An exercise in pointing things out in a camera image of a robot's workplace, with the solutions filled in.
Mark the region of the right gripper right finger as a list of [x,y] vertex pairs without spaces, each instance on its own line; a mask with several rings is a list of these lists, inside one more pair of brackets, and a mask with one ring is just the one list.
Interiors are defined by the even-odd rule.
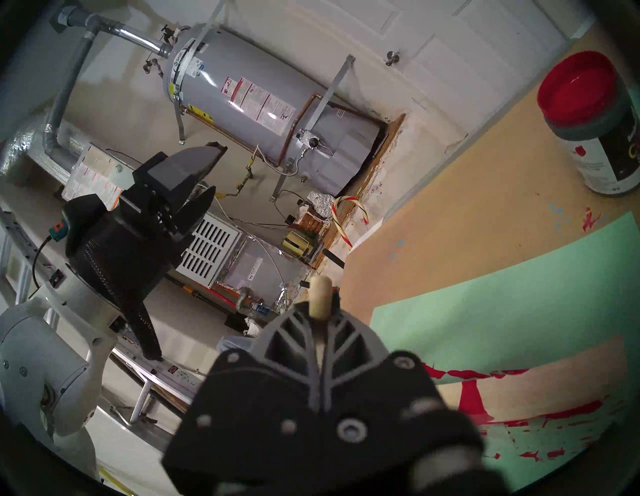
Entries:
[[341,309],[332,287],[321,291],[321,411],[355,416],[386,408],[396,416],[419,416],[444,409],[444,401],[408,351],[390,352],[366,324]]

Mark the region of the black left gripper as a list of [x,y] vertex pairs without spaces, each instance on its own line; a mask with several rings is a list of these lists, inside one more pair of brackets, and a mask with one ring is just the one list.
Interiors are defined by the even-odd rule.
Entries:
[[96,194],[67,201],[65,254],[70,267],[122,313],[142,306],[176,268],[215,199],[203,190],[174,212],[168,200],[187,200],[227,152],[207,143],[173,155],[158,152],[134,171],[134,184],[108,211]]

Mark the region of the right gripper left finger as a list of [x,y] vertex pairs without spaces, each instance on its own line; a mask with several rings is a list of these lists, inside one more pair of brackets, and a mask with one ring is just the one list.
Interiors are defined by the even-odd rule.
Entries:
[[249,351],[221,354],[164,453],[170,478],[279,478],[311,465],[320,370],[309,303],[276,318]]

